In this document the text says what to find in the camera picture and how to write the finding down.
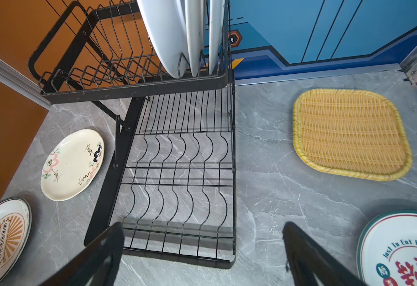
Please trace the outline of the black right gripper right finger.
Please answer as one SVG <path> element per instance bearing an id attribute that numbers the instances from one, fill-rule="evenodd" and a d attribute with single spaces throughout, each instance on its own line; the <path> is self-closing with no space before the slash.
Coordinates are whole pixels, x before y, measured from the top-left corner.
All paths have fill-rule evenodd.
<path id="1" fill-rule="evenodd" d="M 282 231 L 287 270 L 296 286 L 363 286 L 365 283 L 324 250 L 294 222 Z"/>

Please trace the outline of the blue striped plate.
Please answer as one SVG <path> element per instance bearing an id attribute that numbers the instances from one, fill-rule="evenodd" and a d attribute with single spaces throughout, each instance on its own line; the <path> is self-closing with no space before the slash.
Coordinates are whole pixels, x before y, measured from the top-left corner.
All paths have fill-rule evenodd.
<path id="1" fill-rule="evenodd" d="M 200 71 L 201 52 L 204 49 L 204 12 L 203 0 L 185 1 L 188 60 L 193 77 L 196 77 Z"/>
<path id="2" fill-rule="evenodd" d="M 224 25 L 225 0 L 211 0 L 209 7 L 209 64 L 208 71 L 211 75 L 215 64 L 218 62 L 218 52 L 222 40 L 222 28 Z"/>

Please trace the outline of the yellow woven square plate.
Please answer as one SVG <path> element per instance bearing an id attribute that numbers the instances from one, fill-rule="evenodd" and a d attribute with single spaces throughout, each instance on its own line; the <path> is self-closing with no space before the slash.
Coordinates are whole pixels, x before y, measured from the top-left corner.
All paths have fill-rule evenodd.
<path id="1" fill-rule="evenodd" d="M 293 145 L 317 171 L 394 181 L 412 168 L 400 112 L 386 97 L 358 89 L 311 89 L 293 105 Z"/>

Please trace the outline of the green cloud pattern plate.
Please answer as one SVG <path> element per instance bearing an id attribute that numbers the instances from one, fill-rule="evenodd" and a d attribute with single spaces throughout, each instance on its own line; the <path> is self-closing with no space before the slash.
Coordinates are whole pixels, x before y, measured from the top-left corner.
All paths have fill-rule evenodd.
<path id="1" fill-rule="evenodd" d="M 143 0 L 137 3 L 161 64 L 171 77 L 181 78 L 189 59 L 184 2 Z"/>

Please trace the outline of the white plate red characters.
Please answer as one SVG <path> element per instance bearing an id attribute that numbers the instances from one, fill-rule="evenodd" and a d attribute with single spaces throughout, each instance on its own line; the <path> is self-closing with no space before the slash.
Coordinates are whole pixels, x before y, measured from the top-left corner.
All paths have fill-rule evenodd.
<path id="1" fill-rule="evenodd" d="M 378 215 L 363 229 L 357 269 L 368 286 L 417 286 L 417 210 Z"/>

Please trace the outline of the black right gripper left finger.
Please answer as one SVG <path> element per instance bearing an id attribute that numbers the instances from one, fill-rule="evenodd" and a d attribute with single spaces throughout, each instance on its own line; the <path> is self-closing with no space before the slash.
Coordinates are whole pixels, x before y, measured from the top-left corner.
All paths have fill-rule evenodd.
<path id="1" fill-rule="evenodd" d="M 112 286 L 119 271 L 125 235 L 116 222 L 53 274 L 43 286 Z"/>

